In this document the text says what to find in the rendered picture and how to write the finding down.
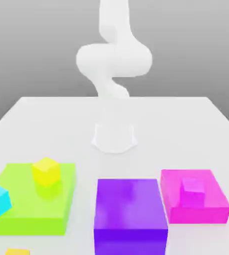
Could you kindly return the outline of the small yellow cube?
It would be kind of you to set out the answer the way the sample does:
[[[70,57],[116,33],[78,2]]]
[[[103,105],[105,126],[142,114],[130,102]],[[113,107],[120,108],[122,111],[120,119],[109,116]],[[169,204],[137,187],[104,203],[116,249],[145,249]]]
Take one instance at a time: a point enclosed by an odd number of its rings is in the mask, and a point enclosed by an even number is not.
[[[5,255],[30,255],[30,251],[27,249],[8,248]]]
[[[49,187],[61,179],[61,167],[55,160],[45,157],[31,166],[34,181]]]

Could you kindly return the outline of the small magenta cube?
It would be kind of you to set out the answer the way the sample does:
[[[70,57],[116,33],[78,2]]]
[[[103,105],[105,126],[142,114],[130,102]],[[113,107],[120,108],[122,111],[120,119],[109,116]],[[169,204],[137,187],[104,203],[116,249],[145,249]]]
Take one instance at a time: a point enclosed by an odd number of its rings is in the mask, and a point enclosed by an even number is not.
[[[183,177],[180,185],[182,207],[203,208],[205,205],[205,183],[201,178]]]

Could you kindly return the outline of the large purple box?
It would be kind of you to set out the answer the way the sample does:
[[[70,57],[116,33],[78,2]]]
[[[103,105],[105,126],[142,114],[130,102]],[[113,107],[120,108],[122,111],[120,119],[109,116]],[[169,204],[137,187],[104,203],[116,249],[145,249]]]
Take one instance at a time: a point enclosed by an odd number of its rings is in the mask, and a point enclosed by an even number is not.
[[[157,179],[98,179],[95,255],[165,255],[167,237]]]

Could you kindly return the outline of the large green box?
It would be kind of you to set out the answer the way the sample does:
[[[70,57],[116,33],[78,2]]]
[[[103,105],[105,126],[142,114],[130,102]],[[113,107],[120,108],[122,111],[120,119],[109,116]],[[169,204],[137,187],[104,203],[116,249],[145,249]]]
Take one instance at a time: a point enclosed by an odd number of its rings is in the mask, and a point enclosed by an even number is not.
[[[62,163],[61,180],[51,187],[35,183],[30,163],[9,163],[0,174],[12,208],[0,216],[0,236],[62,236],[66,232],[76,181],[73,163]]]

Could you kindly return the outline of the large magenta box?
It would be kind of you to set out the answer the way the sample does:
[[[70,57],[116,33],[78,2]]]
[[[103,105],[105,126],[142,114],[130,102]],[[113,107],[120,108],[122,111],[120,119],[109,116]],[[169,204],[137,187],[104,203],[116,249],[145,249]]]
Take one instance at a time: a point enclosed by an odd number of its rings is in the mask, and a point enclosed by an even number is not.
[[[203,208],[182,207],[180,185],[183,177],[203,179]],[[163,201],[170,224],[225,224],[229,218],[229,201],[209,169],[163,169],[160,179]]]

